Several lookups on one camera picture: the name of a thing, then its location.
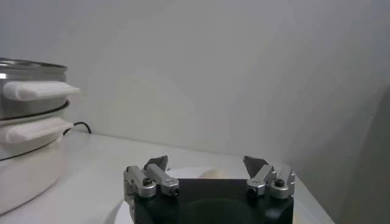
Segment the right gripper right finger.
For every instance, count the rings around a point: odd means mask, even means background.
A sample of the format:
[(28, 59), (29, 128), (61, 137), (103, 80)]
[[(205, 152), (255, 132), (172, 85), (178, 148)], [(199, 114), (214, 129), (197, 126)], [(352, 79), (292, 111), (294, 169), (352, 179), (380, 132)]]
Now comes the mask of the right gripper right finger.
[(283, 167), (277, 171), (264, 159), (251, 156), (245, 156), (243, 163), (250, 176), (246, 181), (249, 198), (270, 195), (284, 200), (294, 196), (296, 175), (291, 168)]

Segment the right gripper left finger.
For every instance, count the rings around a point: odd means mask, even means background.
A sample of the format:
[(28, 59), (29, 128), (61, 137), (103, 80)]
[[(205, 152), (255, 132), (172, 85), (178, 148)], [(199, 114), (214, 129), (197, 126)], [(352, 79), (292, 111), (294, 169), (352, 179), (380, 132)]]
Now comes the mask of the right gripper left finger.
[(143, 167), (128, 166), (123, 172), (127, 203), (177, 203), (180, 183), (166, 173), (166, 155), (151, 158)]

